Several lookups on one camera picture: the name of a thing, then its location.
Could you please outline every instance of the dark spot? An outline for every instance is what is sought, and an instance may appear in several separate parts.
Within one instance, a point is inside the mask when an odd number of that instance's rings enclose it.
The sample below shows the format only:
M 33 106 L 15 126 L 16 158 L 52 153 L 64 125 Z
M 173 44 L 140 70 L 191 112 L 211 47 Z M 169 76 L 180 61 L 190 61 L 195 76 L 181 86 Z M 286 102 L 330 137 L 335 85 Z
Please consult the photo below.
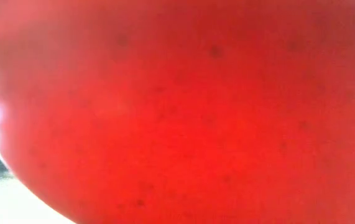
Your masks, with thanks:
M 122 204 L 122 203 L 119 203 L 119 204 L 116 205 L 116 208 L 117 208 L 118 210 L 124 210 L 124 209 L 125 209 L 125 205 Z
M 153 192 L 155 186 L 151 183 L 140 182 L 139 187 L 143 192 Z
M 261 201 L 259 204 L 259 210 L 262 212 L 267 211 L 267 208 L 266 208 L 265 203 L 263 201 Z
M 116 37 L 116 44 L 121 47 L 126 47 L 129 45 L 129 38 L 126 35 L 119 35 Z
M 171 106 L 169 109 L 169 113 L 170 114 L 175 114 L 177 113 L 177 106 Z
M 318 90 L 318 92 L 320 92 L 321 94 L 326 92 L 326 86 L 323 83 L 318 83 L 316 85 L 316 89 Z
M 154 88 L 155 93 L 163 93 L 165 91 L 165 87 L 157 86 Z
M 39 169 L 44 170 L 44 169 L 47 169 L 47 167 L 48 167 L 48 165 L 47 165 L 47 163 L 45 163 L 45 162 L 41 162 L 41 163 L 39 164 Z
M 87 207 L 87 202 L 85 201 L 85 200 L 79 200 L 78 201 L 78 206 L 80 207 L 80 208 L 86 208 Z
M 182 153 L 183 160 L 192 160 L 194 158 L 194 153 L 192 151 L 186 151 Z
M 150 147 L 156 147 L 159 145 L 159 143 L 156 140 L 151 140 L 149 145 L 150 145 Z
M 183 194 L 182 195 L 182 200 L 187 200 L 188 199 L 188 195 L 187 194 Z
M 176 85 L 182 85 L 187 82 L 187 77 L 184 75 L 176 75 L 174 77 L 174 84 Z
M 184 212 L 183 216 L 186 217 L 186 218 L 192 218 L 193 214 L 191 212 Z
M 203 118 L 203 124 L 206 126 L 212 126 L 214 124 L 214 119 L 205 117 Z
M 139 200 L 136 201 L 136 205 L 138 207 L 144 207 L 145 206 L 145 201 L 142 200 L 142 199 L 139 199 Z
M 332 28 L 331 18 L 327 14 L 319 13 L 314 18 L 314 28 L 316 34 L 316 40 L 318 44 L 324 45 L 327 44 L 330 40 L 330 37 L 334 36 L 334 29 Z
M 77 99 L 77 94 L 71 94 L 70 95 L 73 99 Z M 84 97 L 79 97 L 78 104 L 82 107 L 82 108 L 92 108 L 93 107 L 93 101 L 89 100 L 89 99 L 85 99 Z
M 332 160 L 332 158 L 330 158 L 330 156 L 328 155 L 318 155 L 316 157 L 316 166 L 320 167 L 321 169 L 325 170 L 325 171 L 328 171 L 330 170 L 333 165 L 334 165 L 334 162 Z
M 346 102 L 351 102 L 355 99 L 355 92 L 352 91 L 352 90 L 349 90 L 347 91 L 345 94 L 344 94 L 344 100 Z
M 291 39 L 287 42 L 286 46 L 287 50 L 290 52 L 301 52 L 305 48 L 305 43 L 303 38 L 301 37 L 296 37 L 294 39 Z
M 223 177 L 223 182 L 226 183 L 226 184 L 230 183 L 231 182 L 231 177 L 229 175 L 225 175 Z
M 286 141 L 282 141 L 279 145 L 279 151 L 281 154 L 286 155 L 288 150 L 288 143 Z
M 29 155 L 31 155 L 31 156 L 37 156 L 38 151 L 36 150 L 36 148 L 30 148 L 30 149 L 28 150 L 28 153 L 29 153 Z
M 170 198 L 175 198 L 177 196 L 177 193 L 176 193 L 176 191 L 174 189 L 170 189 L 167 192 L 167 196 L 170 197 Z
M 158 115 L 157 115 L 157 122 L 161 122 L 165 119 L 165 113 L 163 112 L 160 112 Z
M 74 152 L 77 154 L 81 154 L 84 151 L 82 146 L 75 146 L 74 150 L 75 150 Z
M 213 58 L 221 58 L 223 56 L 223 50 L 218 46 L 212 46 L 209 54 Z
M 308 122 L 307 121 L 300 121 L 299 122 L 299 130 L 307 130 L 308 129 Z

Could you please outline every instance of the red object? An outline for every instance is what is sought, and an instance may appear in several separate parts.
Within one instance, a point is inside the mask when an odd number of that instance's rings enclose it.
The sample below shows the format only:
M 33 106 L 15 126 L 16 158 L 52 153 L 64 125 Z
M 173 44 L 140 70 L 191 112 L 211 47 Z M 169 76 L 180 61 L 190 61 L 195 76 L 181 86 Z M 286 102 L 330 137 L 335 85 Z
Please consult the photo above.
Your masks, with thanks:
M 0 152 L 77 223 L 355 223 L 355 0 L 0 1 Z

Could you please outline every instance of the floor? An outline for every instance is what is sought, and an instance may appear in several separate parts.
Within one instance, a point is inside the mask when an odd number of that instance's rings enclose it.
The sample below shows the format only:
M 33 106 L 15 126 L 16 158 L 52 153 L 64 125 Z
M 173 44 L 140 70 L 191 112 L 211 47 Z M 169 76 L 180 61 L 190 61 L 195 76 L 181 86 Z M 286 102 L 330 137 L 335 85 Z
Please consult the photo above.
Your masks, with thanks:
M 7 223 L 73 224 L 24 187 L 0 161 L 0 224 Z

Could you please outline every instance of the red surface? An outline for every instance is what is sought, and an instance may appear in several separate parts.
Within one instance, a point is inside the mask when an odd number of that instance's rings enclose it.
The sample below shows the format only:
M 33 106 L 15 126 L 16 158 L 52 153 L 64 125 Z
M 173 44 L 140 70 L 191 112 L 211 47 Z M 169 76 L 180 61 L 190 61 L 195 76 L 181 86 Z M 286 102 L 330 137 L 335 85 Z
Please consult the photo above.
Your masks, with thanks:
M 355 0 L 6 1 L 0 113 L 77 223 L 355 223 Z

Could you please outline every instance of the white surface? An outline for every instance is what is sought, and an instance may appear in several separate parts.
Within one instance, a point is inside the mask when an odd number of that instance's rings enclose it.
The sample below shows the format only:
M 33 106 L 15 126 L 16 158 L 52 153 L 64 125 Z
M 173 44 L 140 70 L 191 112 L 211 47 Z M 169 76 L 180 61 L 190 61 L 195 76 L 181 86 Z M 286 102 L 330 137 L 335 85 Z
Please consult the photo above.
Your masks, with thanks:
M 9 172 L 0 172 L 0 224 L 73 224 L 52 210 Z

